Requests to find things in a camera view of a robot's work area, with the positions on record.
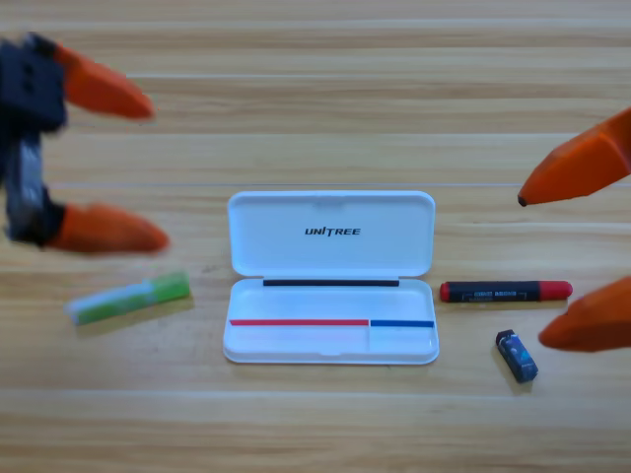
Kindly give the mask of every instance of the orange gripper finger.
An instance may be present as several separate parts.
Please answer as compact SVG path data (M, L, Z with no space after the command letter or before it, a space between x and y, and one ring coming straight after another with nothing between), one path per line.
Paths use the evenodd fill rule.
M59 234L49 248L75 253L156 253L169 238L142 217L105 204L66 205Z
M539 333L542 345L572 352L631 347L631 277L570 304Z
M133 82L103 64L59 43L54 59L66 70L65 93L71 103L96 113L149 119L154 107Z
M522 206L583 197L631 173L631 108L554 149L519 193Z

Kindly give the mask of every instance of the blue object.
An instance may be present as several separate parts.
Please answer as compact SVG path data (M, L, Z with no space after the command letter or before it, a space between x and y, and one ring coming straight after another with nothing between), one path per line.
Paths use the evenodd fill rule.
M495 345L517 382L532 381L536 377L539 369L522 340L513 330L499 332L495 337Z
M434 328L434 321L433 320L371 320L371 327Z

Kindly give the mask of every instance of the black stripe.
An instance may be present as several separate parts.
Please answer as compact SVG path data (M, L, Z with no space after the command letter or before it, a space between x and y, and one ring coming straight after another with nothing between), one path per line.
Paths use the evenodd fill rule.
M264 279L263 286L379 286L398 287L397 280Z

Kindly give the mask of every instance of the blue stripe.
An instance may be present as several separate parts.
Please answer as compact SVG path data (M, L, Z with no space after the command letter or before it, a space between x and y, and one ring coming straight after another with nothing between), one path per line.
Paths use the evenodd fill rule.
M371 327L434 328L434 322L432 320L371 320Z

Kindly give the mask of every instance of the case lid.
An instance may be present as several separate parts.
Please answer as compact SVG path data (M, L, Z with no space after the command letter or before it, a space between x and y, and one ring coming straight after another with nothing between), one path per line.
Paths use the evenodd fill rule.
M395 279L432 264L436 205L421 191L248 191L228 214L244 276Z

